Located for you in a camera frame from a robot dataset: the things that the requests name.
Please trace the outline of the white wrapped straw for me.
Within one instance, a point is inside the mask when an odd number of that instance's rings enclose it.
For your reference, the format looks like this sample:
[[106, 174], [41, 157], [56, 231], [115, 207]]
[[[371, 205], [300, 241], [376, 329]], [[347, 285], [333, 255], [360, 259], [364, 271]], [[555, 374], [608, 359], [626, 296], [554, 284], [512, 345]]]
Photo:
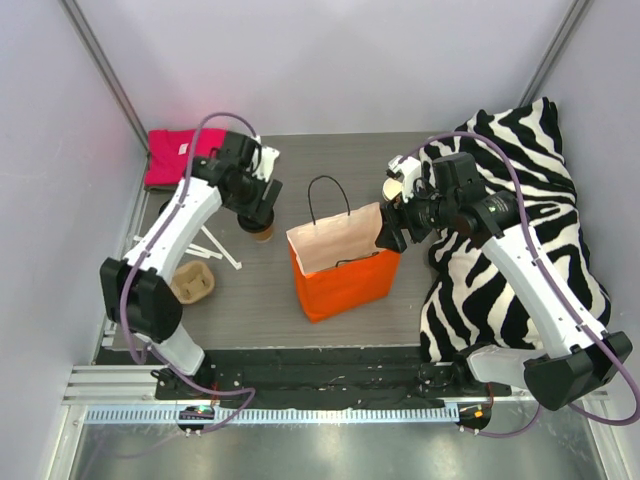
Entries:
[[197, 256], [200, 258], [214, 258], [214, 259], [222, 259], [223, 255], [219, 252], [211, 251], [209, 249], [197, 246], [195, 244], [190, 244], [187, 248], [186, 252], [190, 255]]
[[228, 252], [228, 250], [223, 246], [223, 244], [213, 235], [213, 233], [206, 226], [202, 226], [201, 231], [213, 243], [213, 245], [218, 249], [219, 253], [233, 266], [235, 270], [242, 269], [243, 267], [242, 263], [236, 260]]

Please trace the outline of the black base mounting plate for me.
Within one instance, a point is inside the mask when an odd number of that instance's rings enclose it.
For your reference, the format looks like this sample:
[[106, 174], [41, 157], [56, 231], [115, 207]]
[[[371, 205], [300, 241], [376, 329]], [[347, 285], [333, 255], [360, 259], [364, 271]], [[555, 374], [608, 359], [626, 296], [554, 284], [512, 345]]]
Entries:
[[463, 383], [415, 346], [211, 350], [213, 386], [252, 387], [253, 409], [344, 410], [437, 407], [448, 398], [508, 397], [511, 389]]

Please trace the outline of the black plastic cup lid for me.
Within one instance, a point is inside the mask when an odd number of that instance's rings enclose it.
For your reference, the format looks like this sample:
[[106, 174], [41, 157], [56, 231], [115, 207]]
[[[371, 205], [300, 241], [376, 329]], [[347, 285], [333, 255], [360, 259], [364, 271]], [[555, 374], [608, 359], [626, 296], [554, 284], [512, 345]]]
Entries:
[[269, 212], [269, 215], [263, 221], [253, 220], [249, 217], [238, 215], [237, 222], [242, 230], [249, 234], [259, 234], [269, 230], [275, 220], [275, 213], [273, 210]]

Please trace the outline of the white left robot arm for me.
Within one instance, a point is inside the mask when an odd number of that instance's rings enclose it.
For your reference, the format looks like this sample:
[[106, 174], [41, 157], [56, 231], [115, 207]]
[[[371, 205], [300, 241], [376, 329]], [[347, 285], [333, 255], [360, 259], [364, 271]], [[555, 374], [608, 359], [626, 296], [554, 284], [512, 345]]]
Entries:
[[273, 176], [279, 150], [257, 137], [224, 135], [221, 146], [204, 156], [190, 154], [168, 205], [143, 238], [123, 258], [106, 259], [100, 282], [109, 320], [120, 324], [129, 343], [150, 342], [180, 372], [179, 388], [190, 398], [205, 397], [213, 385], [204, 368], [205, 352], [182, 324], [183, 306], [170, 288], [189, 244], [220, 209], [242, 224], [267, 227], [282, 189]]

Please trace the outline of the aluminium front rail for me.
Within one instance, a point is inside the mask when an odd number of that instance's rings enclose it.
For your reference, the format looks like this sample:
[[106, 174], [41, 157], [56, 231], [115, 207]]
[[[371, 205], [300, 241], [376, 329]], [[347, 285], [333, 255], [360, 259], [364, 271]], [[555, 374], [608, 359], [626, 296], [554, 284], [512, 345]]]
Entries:
[[226, 359], [214, 365], [209, 393], [164, 368], [76, 367], [63, 400], [88, 404], [88, 421], [237, 424], [458, 422], [489, 418], [501, 401], [530, 395], [517, 387], [455, 380], [448, 365], [421, 365], [406, 355], [321, 363]]

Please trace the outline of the brown paper cup innermost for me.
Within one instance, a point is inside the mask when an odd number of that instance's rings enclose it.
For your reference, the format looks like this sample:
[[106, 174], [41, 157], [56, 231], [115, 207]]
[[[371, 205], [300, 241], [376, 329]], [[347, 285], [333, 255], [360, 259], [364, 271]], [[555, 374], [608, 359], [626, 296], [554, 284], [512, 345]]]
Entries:
[[257, 243], [265, 243], [268, 242], [274, 234], [274, 224], [270, 224], [268, 226], [262, 226], [260, 230], [254, 231], [251, 233], [251, 237]]

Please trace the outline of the folded pink shirt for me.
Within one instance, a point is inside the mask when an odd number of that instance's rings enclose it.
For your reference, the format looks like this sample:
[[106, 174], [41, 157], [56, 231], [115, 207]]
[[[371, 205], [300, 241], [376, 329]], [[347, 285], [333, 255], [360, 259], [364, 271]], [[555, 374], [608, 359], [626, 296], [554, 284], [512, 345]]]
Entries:
[[[194, 129], [156, 129], [149, 132], [150, 161], [144, 177], [147, 190], [173, 189], [177, 186], [186, 169], [194, 134]], [[224, 129], [202, 129], [195, 155], [207, 157], [214, 148], [222, 146], [226, 134]]]

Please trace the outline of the brown cardboard cup carrier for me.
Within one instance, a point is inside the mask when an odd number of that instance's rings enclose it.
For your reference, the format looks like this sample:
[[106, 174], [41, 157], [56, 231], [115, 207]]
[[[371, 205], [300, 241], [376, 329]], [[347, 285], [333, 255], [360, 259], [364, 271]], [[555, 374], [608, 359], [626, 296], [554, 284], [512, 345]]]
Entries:
[[215, 277], [203, 261], [190, 261], [174, 273], [170, 288], [182, 305], [194, 304], [208, 295], [215, 287]]

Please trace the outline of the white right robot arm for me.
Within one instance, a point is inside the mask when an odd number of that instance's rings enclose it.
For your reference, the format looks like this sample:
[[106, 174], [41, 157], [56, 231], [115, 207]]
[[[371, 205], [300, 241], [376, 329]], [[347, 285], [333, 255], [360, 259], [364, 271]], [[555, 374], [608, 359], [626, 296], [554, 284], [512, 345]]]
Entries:
[[463, 350], [451, 371], [457, 391], [472, 395], [497, 382], [528, 390], [544, 408], [556, 411], [603, 387], [616, 374], [630, 376], [623, 363], [631, 340], [609, 332], [581, 304], [559, 276], [529, 226], [519, 190], [489, 195], [474, 158], [456, 153], [433, 164], [435, 185], [420, 190], [423, 164], [398, 155], [387, 167], [401, 192], [381, 208], [379, 247], [397, 253], [436, 228], [470, 239], [504, 276], [538, 331], [539, 350], [497, 345]]

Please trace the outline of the orange paper gift bag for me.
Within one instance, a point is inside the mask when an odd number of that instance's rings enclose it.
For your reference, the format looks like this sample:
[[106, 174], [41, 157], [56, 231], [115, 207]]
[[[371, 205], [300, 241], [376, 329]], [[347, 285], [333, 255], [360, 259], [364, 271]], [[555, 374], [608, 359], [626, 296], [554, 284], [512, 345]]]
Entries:
[[382, 229], [378, 202], [353, 209], [337, 184], [346, 211], [315, 215], [310, 191], [322, 178], [307, 187], [311, 221], [286, 231], [297, 298], [312, 323], [386, 297], [400, 263], [398, 253], [375, 245]]

